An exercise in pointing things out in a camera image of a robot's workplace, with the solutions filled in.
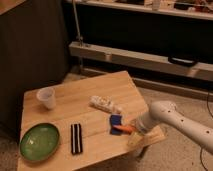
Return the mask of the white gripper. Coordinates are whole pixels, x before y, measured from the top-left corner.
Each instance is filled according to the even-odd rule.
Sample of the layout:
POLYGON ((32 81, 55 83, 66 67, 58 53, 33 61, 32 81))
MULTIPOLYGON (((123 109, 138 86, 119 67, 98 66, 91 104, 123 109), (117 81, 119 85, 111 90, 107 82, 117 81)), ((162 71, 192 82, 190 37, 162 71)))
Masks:
POLYGON ((127 145, 131 148, 135 147, 135 146, 138 146, 141 141, 143 140, 144 136, 147 134, 147 131, 139 131, 139 130, 136 130, 136 131, 133 131, 131 134, 130 134, 130 137, 128 139, 128 143, 127 145))

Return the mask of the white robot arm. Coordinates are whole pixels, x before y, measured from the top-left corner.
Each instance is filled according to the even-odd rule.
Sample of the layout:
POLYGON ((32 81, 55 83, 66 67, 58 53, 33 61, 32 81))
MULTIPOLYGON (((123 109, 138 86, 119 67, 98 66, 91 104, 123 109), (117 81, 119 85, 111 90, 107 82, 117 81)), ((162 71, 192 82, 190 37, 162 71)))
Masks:
POLYGON ((143 137, 161 123, 177 129, 213 155, 213 129, 184 117, 172 101, 152 102, 148 111, 134 120, 136 130, 131 133, 128 145, 138 146, 143 137))

